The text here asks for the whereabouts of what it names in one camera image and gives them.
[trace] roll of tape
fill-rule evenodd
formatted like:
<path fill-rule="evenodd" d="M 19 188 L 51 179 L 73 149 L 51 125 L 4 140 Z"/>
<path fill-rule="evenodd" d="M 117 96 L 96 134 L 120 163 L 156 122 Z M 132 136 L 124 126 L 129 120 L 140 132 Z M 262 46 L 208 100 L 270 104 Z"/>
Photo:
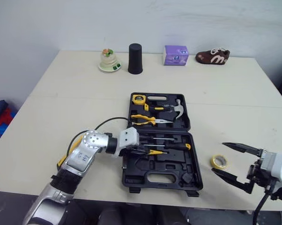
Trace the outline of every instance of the roll of tape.
<path fill-rule="evenodd" d="M 227 167 L 228 161 L 222 155 L 214 155 L 211 158 L 211 165 L 212 165 L 212 167 L 214 167 L 216 169 L 223 170 Z"/>

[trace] hammer head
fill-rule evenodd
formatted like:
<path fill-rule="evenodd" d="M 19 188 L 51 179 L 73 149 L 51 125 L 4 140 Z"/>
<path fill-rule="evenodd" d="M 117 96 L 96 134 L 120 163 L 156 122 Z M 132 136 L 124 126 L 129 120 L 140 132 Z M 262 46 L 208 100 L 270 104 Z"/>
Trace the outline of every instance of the hammer head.
<path fill-rule="evenodd" d="M 183 106 L 180 104 L 180 99 L 176 100 L 177 106 L 174 106 L 174 111 L 179 112 L 178 116 L 175 117 L 175 119 L 178 119 L 183 114 Z"/>

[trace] purple box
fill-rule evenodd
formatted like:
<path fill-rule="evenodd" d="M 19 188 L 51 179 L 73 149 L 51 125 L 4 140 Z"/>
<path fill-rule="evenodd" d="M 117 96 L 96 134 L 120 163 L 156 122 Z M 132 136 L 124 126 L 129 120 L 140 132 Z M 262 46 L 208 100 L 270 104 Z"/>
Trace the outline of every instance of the purple box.
<path fill-rule="evenodd" d="M 189 52 L 187 46 L 165 45 L 164 65 L 184 66 L 187 63 Z"/>

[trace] white table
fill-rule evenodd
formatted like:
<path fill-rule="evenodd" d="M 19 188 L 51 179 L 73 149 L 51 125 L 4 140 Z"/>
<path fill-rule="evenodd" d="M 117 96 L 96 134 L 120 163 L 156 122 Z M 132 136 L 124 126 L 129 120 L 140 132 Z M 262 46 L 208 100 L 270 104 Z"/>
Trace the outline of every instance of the white table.
<path fill-rule="evenodd" d="M 118 54 L 122 62 L 128 55 Z M 185 67 L 166 67 L 161 55 L 143 54 L 144 71 L 115 73 L 97 68 L 99 52 L 61 51 L 0 139 L 0 191 L 38 195 L 71 138 L 114 116 L 127 116 L 134 91 L 182 93 L 187 101 L 204 188 L 199 198 L 184 191 L 143 188 L 130 194 L 121 183 L 122 159 L 98 154 L 76 191 L 88 200 L 177 205 L 195 208 L 253 210 L 263 196 L 251 195 L 211 172 L 209 159 L 223 154 L 227 171 L 246 181 L 256 160 L 222 142 L 240 142 L 282 152 L 282 97 L 255 59 L 230 58 L 224 66 L 201 65 L 190 56 Z M 116 136 L 126 122 L 100 128 Z M 282 201 L 268 200 L 263 210 L 282 210 Z"/>

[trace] toy shoe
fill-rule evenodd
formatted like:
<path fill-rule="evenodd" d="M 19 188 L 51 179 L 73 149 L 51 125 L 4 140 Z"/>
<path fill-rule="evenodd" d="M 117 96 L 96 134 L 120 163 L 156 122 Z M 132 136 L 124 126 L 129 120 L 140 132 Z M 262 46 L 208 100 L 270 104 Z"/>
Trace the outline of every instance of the toy shoe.
<path fill-rule="evenodd" d="M 197 53 L 195 59 L 202 64 L 224 65 L 229 58 L 229 54 L 229 50 L 214 48 L 210 51 Z"/>

